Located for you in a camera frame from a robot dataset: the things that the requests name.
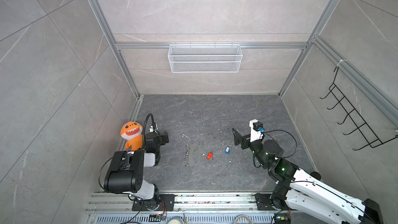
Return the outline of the red key tag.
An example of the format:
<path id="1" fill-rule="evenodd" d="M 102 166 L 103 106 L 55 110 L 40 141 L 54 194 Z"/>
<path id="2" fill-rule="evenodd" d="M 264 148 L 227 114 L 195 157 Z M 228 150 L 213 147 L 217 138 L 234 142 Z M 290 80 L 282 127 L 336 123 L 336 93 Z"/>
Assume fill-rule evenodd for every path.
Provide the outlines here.
<path id="1" fill-rule="evenodd" d="M 214 155 L 213 152 L 209 152 L 208 155 L 207 155 L 207 157 L 206 157 L 206 159 L 207 159 L 207 160 L 212 159 L 213 155 Z"/>

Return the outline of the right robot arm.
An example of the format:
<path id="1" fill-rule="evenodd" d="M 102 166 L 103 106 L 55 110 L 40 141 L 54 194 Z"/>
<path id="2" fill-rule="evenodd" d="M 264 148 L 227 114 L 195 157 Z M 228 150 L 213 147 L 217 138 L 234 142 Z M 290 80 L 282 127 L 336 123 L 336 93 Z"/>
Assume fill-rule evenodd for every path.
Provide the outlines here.
<path id="1" fill-rule="evenodd" d="M 298 210 L 328 224 L 383 223 L 377 202 L 342 193 L 323 183 L 317 172 L 308 174 L 283 157 L 284 150 L 277 141 L 265 140 L 267 132 L 260 122 L 254 123 L 248 135 L 242 136 L 236 129 L 232 132 L 235 145 L 250 149 L 254 160 L 277 182 L 270 196 L 272 207 L 282 212 Z"/>

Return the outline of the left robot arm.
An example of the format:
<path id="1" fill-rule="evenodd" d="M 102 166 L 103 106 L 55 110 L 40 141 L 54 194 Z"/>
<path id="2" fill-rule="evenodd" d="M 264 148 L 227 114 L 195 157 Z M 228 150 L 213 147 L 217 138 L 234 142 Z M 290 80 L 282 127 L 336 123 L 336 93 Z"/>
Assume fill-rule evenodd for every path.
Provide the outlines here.
<path id="1" fill-rule="evenodd" d="M 107 193 L 133 196 L 145 203 L 158 205 L 161 201 L 155 184 L 144 180 L 144 168 L 155 167 L 161 159 L 160 148 L 169 142 L 168 133 L 145 134 L 144 149 L 116 151 L 100 187 Z"/>

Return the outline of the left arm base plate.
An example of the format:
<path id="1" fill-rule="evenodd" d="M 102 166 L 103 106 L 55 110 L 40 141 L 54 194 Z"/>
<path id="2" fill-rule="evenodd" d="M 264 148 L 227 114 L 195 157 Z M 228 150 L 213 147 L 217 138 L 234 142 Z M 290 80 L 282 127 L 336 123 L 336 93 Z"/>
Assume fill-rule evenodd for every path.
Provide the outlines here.
<path id="1" fill-rule="evenodd" d="M 133 201 L 132 211 L 161 211 L 166 212 L 174 209 L 176 195 L 161 194 L 158 198 L 151 200 L 139 200 L 137 198 Z"/>

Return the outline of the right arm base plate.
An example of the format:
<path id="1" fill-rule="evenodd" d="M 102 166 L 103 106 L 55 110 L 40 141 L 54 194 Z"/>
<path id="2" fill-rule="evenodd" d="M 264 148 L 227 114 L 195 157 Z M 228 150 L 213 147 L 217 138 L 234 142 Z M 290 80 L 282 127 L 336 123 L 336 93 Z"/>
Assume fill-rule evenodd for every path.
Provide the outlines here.
<path id="1" fill-rule="evenodd" d="M 261 194 L 257 193 L 254 195 L 257 209 L 259 211 L 273 211 L 280 210 L 278 206 L 278 200 L 275 200 L 273 194 Z"/>

